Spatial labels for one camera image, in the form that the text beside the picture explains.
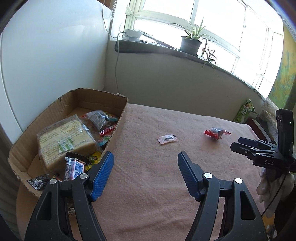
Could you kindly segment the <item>black patterned candy wrapper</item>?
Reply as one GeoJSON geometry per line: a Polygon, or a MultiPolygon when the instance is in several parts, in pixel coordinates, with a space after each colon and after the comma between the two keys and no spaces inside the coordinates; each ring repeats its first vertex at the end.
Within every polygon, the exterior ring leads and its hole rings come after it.
{"type": "Polygon", "coordinates": [[[27,182],[35,189],[35,190],[38,190],[38,191],[41,191],[43,190],[46,185],[48,184],[49,182],[49,178],[47,177],[47,175],[40,175],[40,176],[37,176],[35,178],[32,178],[30,180],[27,180],[27,182]]]}

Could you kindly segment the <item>snickers chocolate bar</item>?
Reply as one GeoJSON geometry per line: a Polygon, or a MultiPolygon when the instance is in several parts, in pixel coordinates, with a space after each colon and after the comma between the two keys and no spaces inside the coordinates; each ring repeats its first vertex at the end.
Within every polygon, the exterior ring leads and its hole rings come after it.
{"type": "Polygon", "coordinates": [[[67,152],[65,156],[66,167],[63,181],[71,181],[84,173],[88,159],[77,153],[67,152]]]}

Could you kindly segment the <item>small yellow sachet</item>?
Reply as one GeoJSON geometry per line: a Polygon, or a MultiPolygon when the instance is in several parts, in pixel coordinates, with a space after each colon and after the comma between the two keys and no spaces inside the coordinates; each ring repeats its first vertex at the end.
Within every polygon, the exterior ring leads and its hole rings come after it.
{"type": "Polygon", "coordinates": [[[90,156],[88,156],[87,159],[88,159],[88,163],[85,165],[86,171],[90,170],[93,165],[96,165],[100,162],[101,153],[95,152],[95,153],[91,154],[90,156]]]}

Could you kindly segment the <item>clear pack of crackers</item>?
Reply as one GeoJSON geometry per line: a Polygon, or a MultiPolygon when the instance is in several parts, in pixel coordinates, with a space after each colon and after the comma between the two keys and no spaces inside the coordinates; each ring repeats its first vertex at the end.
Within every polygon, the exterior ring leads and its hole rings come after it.
{"type": "Polygon", "coordinates": [[[89,128],[75,114],[37,134],[39,158],[45,171],[58,173],[65,168],[67,152],[88,156],[102,151],[89,128]]]}

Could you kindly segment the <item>red clear bag dark snack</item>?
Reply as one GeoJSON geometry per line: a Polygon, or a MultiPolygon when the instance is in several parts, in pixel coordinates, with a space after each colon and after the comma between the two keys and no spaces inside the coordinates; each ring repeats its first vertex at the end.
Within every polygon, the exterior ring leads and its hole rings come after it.
{"type": "Polygon", "coordinates": [[[102,137],[114,131],[118,122],[118,117],[114,114],[102,110],[94,110],[83,116],[86,120],[91,121],[102,137]]]}

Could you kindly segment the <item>round blue jelly cup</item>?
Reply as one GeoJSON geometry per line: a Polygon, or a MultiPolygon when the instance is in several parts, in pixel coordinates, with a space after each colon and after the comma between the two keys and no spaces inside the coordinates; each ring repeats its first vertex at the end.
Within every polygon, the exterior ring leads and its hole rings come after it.
{"type": "Polygon", "coordinates": [[[104,135],[98,140],[97,143],[101,148],[103,148],[108,144],[110,138],[111,138],[111,135],[104,135]]]}

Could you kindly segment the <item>green snack bag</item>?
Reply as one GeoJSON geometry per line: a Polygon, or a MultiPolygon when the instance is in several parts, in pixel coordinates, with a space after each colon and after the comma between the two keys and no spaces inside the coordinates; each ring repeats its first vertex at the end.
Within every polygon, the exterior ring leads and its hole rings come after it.
{"type": "Polygon", "coordinates": [[[252,114],[256,115],[256,110],[251,99],[247,99],[240,107],[233,121],[235,123],[245,123],[252,114]]]}

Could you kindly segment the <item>small red wrapped candy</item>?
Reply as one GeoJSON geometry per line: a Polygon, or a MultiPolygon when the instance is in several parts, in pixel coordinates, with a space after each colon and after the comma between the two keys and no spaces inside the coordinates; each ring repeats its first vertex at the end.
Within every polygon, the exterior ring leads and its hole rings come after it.
{"type": "Polygon", "coordinates": [[[214,140],[219,140],[222,138],[223,135],[231,135],[231,133],[222,128],[211,128],[209,130],[205,130],[204,134],[210,136],[214,140]]]}

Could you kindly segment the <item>white lace cloth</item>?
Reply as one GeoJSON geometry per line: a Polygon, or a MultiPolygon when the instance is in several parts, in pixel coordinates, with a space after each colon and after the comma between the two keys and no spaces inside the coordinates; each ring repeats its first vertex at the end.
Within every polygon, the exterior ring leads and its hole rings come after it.
{"type": "Polygon", "coordinates": [[[270,99],[266,98],[262,105],[262,114],[265,114],[269,118],[276,119],[276,111],[279,107],[270,99]]]}

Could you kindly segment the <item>small pink white sachet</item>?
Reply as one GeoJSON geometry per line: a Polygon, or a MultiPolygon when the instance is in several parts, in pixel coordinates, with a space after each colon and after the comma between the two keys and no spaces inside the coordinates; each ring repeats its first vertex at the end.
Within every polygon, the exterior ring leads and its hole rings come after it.
{"type": "Polygon", "coordinates": [[[164,145],[164,144],[176,142],[178,138],[173,134],[169,134],[169,135],[158,137],[157,140],[160,145],[164,145]]]}

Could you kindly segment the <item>small trailing plant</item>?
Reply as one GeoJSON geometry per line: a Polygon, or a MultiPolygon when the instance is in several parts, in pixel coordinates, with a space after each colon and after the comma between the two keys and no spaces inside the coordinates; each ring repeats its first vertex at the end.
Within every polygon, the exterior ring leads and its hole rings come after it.
{"type": "Polygon", "coordinates": [[[205,43],[204,47],[202,48],[202,54],[201,54],[201,57],[204,59],[204,63],[202,67],[204,67],[205,65],[208,65],[208,66],[211,66],[212,68],[215,68],[216,60],[217,60],[217,57],[214,55],[215,50],[210,50],[208,39],[206,38],[202,38],[202,39],[205,43]]]}

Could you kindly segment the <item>potted green plant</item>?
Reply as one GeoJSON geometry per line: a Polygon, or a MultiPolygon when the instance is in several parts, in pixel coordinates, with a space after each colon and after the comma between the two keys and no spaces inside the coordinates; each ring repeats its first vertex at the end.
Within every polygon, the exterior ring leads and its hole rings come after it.
{"type": "Polygon", "coordinates": [[[196,56],[201,46],[202,38],[206,38],[210,41],[215,40],[214,37],[211,37],[209,34],[205,32],[206,25],[203,24],[204,18],[202,18],[200,25],[195,25],[190,21],[187,21],[188,25],[185,27],[178,23],[171,23],[176,27],[179,27],[181,30],[185,32],[185,35],[182,36],[181,47],[180,50],[187,54],[196,56]]]}

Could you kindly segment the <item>white power adapter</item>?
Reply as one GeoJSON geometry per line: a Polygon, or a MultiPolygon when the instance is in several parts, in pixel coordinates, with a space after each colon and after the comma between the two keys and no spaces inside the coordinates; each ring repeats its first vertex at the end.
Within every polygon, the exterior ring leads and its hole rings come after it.
{"type": "Polygon", "coordinates": [[[123,33],[122,39],[125,41],[139,42],[141,35],[141,31],[126,29],[123,33]]]}

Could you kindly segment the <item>white refrigerator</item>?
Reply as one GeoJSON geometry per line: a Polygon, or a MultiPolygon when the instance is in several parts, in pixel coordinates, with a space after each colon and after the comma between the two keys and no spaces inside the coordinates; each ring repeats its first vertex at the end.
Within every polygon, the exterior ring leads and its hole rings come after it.
{"type": "Polygon", "coordinates": [[[1,33],[1,128],[15,143],[52,102],[102,90],[111,9],[99,1],[27,1],[1,33]]]}

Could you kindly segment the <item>yellow green wall picture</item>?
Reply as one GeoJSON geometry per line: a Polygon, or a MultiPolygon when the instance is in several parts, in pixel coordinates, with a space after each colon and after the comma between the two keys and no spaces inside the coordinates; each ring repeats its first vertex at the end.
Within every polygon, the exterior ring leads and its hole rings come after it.
{"type": "Polygon", "coordinates": [[[295,106],[295,40],[285,24],[280,67],[268,98],[278,108],[293,110],[295,106]]]}

